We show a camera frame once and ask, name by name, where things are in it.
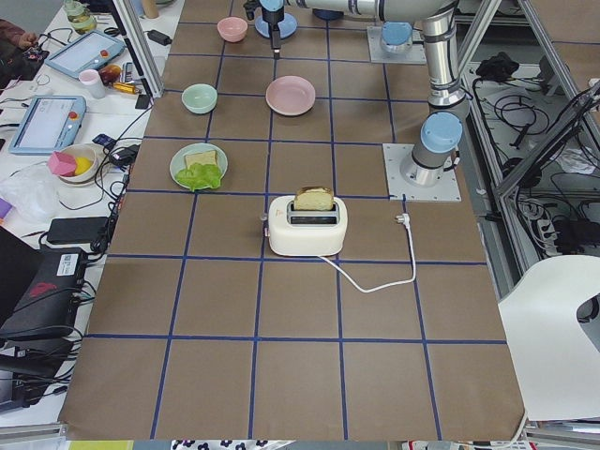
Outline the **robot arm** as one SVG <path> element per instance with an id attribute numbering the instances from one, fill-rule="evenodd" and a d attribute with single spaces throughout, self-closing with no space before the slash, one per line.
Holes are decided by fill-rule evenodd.
<path id="1" fill-rule="evenodd" d="M 420 37 L 428 77 L 429 115 L 411 153 L 402 159 L 402 178 L 417 187 L 431 188 L 442 178 L 450 155 L 457 149 L 466 112 L 465 92 L 460 86 L 456 42 L 456 1 L 246 1 L 249 20 L 260 11 L 266 24 L 273 56 L 281 49 L 286 6 L 321 9 L 365 16 L 381 23 L 380 47 L 387 52 L 408 46 L 413 26 Z"/>

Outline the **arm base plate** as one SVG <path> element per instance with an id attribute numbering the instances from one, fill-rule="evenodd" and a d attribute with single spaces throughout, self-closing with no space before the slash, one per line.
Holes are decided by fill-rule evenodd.
<path id="1" fill-rule="evenodd" d="M 426 55 L 421 33 L 412 30 L 412 37 L 400 45 L 387 44 L 383 40 L 381 26 L 367 28 L 367 43 L 371 63 L 421 65 L 426 63 Z"/>
<path id="2" fill-rule="evenodd" d="M 425 169 L 413 160 L 413 145 L 384 143 L 383 161 L 390 200 L 421 203 L 459 203 L 456 172 L 448 157 L 441 168 Z"/>

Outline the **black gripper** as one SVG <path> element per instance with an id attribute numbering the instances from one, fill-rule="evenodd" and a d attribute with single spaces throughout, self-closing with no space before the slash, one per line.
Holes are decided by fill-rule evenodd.
<path id="1" fill-rule="evenodd" d="M 274 58 L 280 57 L 281 51 L 281 33 L 279 23 L 284 20 L 284 8 L 275 10 L 262 8 L 262 20 L 267 24 L 267 33 L 270 38 L 271 49 Z"/>

